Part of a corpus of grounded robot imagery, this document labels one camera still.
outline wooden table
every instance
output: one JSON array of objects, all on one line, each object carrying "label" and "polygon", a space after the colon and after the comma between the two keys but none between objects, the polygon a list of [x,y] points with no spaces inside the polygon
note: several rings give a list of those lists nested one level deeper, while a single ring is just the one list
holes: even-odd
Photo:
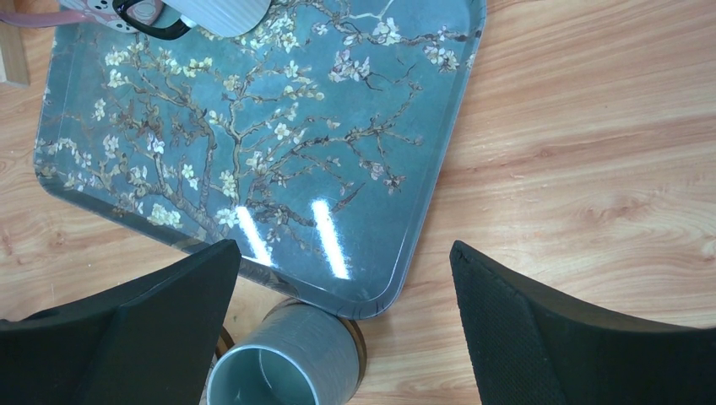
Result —
[{"label": "wooden table", "polygon": [[[39,187],[52,30],[23,38],[32,85],[0,89],[9,319],[184,256]],[[455,239],[612,310],[716,324],[716,3],[493,0],[472,76],[404,292],[361,323],[371,363],[351,404],[478,402],[448,265]],[[234,339],[279,300],[240,280]]]}]

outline floral tray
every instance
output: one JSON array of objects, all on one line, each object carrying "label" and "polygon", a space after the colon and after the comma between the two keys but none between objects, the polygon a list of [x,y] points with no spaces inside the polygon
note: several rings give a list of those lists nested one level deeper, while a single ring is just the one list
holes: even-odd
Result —
[{"label": "floral tray", "polygon": [[236,38],[64,26],[35,170],[119,224],[186,252],[235,239],[242,276],[375,316],[405,280],[484,23],[485,0],[277,0]]}]

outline mug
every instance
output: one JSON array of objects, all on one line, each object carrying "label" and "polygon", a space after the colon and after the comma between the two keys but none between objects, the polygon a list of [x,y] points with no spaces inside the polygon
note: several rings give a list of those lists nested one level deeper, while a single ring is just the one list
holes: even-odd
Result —
[{"label": "mug", "polygon": [[[111,0],[58,0],[61,6],[70,8],[56,13],[3,13],[0,21],[18,27],[43,28],[75,23],[104,24],[113,30],[128,34],[137,32],[127,24],[110,5]],[[132,9],[131,17],[144,24],[152,24],[159,17],[164,3],[160,0],[141,0]]]},{"label": "mug", "polygon": [[207,405],[343,405],[353,397],[366,370],[357,324],[293,302],[221,357]]},{"label": "mug", "polygon": [[271,6],[271,0],[165,0],[182,16],[169,27],[158,28],[132,16],[137,3],[141,0],[112,0],[112,7],[127,24],[166,41],[181,37],[196,25],[218,36],[243,35],[261,22]]}]

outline cup rim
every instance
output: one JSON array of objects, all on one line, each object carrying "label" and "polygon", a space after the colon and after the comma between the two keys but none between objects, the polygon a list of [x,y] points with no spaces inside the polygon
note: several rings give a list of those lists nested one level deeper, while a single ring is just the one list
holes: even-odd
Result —
[{"label": "cup rim", "polygon": [[216,362],[214,369],[211,370],[211,375],[209,376],[209,381],[206,384],[206,386],[207,386],[206,402],[207,403],[210,403],[210,400],[211,400],[211,386],[212,386],[212,382],[214,381],[214,377],[216,376],[216,370],[218,370],[219,367],[225,361],[227,361],[228,358],[230,358],[232,355],[234,355],[236,352],[242,352],[242,351],[249,350],[249,349],[251,349],[251,350],[266,350],[273,354],[277,354],[277,355],[281,356],[286,361],[291,363],[291,365],[293,365],[294,368],[296,368],[296,370],[298,370],[301,373],[301,375],[303,376],[303,379],[306,381],[308,386],[311,388],[311,394],[313,395],[314,405],[320,405],[320,402],[318,402],[318,394],[316,392],[316,387],[313,385],[313,381],[311,381],[311,379],[308,378],[308,375],[306,374],[306,372],[301,367],[299,367],[298,364],[293,359],[286,357],[284,354],[282,354],[281,352],[277,351],[274,348],[270,348],[269,346],[265,346],[262,344],[255,344],[255,343],[249,343],[249,344],[240,344],[239,343],[238,345],[231,348],[231,350],[224,353],[224,355],[221,356],[221,359],[219,359],[219,361]]}]

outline white mug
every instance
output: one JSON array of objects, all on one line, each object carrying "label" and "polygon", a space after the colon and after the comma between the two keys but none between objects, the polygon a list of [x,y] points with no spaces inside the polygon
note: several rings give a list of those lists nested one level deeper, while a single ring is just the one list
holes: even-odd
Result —
[{"label": "white mug", "polygon": [[113,0],[112,7],[132,27],[162,40],[175,40],[196,25],[218,36],[243,35],[261,22],[271,6],[271,0],[164,0],[182,16],[169,27],[158,28],[130,15],[130,8],[140,1]]}]

